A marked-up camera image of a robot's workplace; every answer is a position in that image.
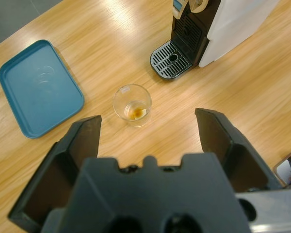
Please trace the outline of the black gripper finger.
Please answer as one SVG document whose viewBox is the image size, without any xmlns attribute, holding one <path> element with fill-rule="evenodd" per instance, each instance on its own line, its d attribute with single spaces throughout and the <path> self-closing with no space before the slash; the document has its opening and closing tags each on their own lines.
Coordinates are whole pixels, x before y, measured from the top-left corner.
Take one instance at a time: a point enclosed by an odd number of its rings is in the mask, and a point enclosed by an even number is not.
<svg viewBox="0 0 291 233">
<path fill-rule="evenodd" d="M 202 150 L 215 153 L 235 192 L 282 189 L 259 153 L 223 113 L 196 108 L 195 115 Z"/>
<path fill-rule="evenodd" d="M 20 228 L 42 228 L 49 213 L 66 206 L 87 158 L 98 154 L 102 117 L 74 122 L 35 171 L 8 214 Z"/>
</svg>

